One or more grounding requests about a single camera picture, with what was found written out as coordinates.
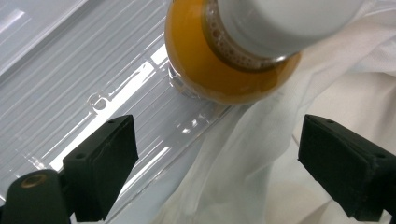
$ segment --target clear plastic tray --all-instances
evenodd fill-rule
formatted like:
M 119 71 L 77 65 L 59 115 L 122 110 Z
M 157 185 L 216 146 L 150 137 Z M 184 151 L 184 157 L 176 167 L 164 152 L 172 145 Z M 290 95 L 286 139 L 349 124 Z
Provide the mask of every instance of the clear plastic tray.
M 0 41 L 15 43 L 10 59 L 0 61 L 0 201 L 19 176 L 62 169 L 62 158 L 106 120 L 132 114 L 140 160 L 111 222 L 229 107 L 186 97 L 169 84 L 163 26 L 170 0 L 61 2 L 14 6 L 25 12 L 16 21 L 37 23 L 24 31 L 29 40 L 5 40 L 0 32 Z M 13 11 L 10 4 L 0 5 L 0 20 L 4 8 Z M 39 7 L 50 15 L 29 20 Z M 18 22 L 9 26 L 22 32 Z

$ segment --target wrinkled fabric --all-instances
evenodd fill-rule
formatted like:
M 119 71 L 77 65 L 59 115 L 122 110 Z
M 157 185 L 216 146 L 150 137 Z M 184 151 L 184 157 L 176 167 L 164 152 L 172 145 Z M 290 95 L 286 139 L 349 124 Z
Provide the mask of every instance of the wrinkled fabric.
M 194 164 L 152 223 L 356 223 L 297 162 L 298 148 L 285 151 L 293 130 L 298 140 L 296 124 L 308 109 L 342 124 L 340 118 L 350 118 L 348 128 L 382 147 L 396 146 L 395 71 L 396 1 L 366 1 L 341 32 L 303 51 L 278 91 L 234 107 L 206 133 Z M 379 117 L 367 125 L 373 116 Z

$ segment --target orange liquid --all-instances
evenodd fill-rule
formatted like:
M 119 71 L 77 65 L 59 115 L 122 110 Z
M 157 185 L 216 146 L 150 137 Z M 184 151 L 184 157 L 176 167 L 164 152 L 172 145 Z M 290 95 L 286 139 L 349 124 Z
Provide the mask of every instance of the orange liquid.
M 192 91 L 235 105 L 260 100 L 282 85 L 297 66 L 294 55 L 266 71 L 246 72 L 228 65 L 212 51 L 203 31 L 205 0 L 174 0 L 165 26 L 169 60 Z

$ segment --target bottle cap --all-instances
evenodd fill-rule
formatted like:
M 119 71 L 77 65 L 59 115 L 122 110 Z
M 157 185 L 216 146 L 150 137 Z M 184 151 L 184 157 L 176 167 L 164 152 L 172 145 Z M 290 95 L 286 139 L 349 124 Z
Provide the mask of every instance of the bottle cap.
M 229 36 L 260 57 L 300 51 L 346 25 L 363 0 L 218 0 Z

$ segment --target bottle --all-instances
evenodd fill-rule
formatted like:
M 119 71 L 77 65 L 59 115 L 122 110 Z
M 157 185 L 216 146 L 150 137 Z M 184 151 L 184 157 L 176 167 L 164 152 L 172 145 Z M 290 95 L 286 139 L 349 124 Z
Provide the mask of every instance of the bottle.
M 281 86 L 300 51 L 340 30 L 362 0 L 173 0 L 165 24 L 170 73 L 226 105 Z

